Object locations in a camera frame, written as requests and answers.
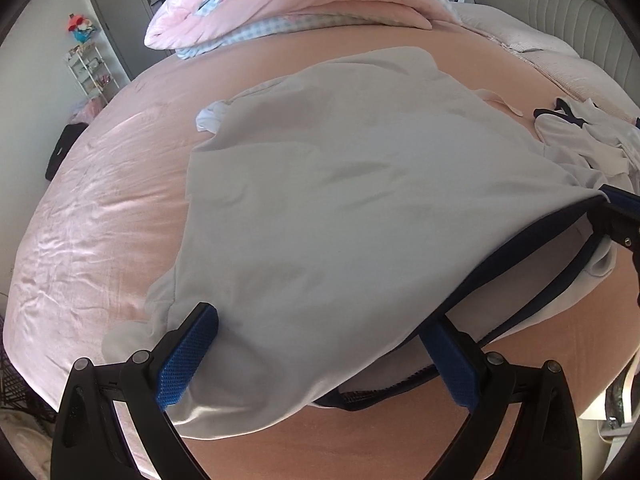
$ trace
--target headboard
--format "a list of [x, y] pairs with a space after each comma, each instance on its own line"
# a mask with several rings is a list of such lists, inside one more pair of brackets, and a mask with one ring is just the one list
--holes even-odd
[[603, 0], [465, 0], [497, 7], [569, 43], [640, 105], [640, 57]]

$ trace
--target metal pin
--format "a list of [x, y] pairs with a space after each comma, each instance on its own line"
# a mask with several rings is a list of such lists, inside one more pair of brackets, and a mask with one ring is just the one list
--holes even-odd
[[562, 371], [562, 367], [560, 366], [560, 363], [556, 362], [556, 361], [549, 361], [546, 364], [546, 368], [554, 374], [557, 374], [558, 372]]
[[502, 357], [501, 354], [498, 354], [498, 352], [489, 352], [486, 355], [486, 360], [489, 364], [499, 366], [504, 362], [504, 357]]
[[84, 370], [89, 365], [89, 359], [86, 357], [81, 357], [74, 363], [74, 368], [78, 371]]
[[149, 359], [149, 352], [146, 350], [139, 350], [135, 354], [133, 354], [132, 360], [137, 365], [141, 365]]

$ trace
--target gray door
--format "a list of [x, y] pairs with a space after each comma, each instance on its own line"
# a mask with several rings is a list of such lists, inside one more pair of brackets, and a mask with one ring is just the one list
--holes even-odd
[[170, 52], [147, 48], [146, 28], [164, 0], [91, 0], [98, 20], [130, 79]]

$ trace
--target bed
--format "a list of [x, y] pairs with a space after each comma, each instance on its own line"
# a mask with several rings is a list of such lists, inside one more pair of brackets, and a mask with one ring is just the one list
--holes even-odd
[[[432, 25], [266, 36], [170, 57], [123, 89], [65, 159], [18, 250], [4, 344], [29, 384], [57, 407], [75, 359], [103, 363], [105, 333], [123, 320], [145, 319], [146, 292], [180, 248], [191, 149], [208, 138], [194, 118], [213, 101], [324, 60], [418, 46], [468, 88], [508, 96], [524, 112], [510, 116], [535, 135], [533, 109], [552, 107], [562, 89], [497, 41], [453, 23]], [[490, 347], [523, 365], [560, 361], [581, 413], [638, 349], [635, 281], [630, 258], [620, 254], [613, 274], [573, 308]], [[420, 478], [464, 417], [434, 380], [362, 412], [308, 407], [268, 430], [188, 446], [215, 478]], [[153, 477], [126, 413], [121, 418], [136, 461]], [[484, 473], [507, 434], [505, 428]]]

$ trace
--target wire basket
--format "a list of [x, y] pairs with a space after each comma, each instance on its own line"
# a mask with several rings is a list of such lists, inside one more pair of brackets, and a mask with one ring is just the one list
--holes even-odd
[[25, 412], [43, 422], [54, 424], [57, 413], [34, 392], [15, 370], [4, 351], [0, 317], [0, 408]]

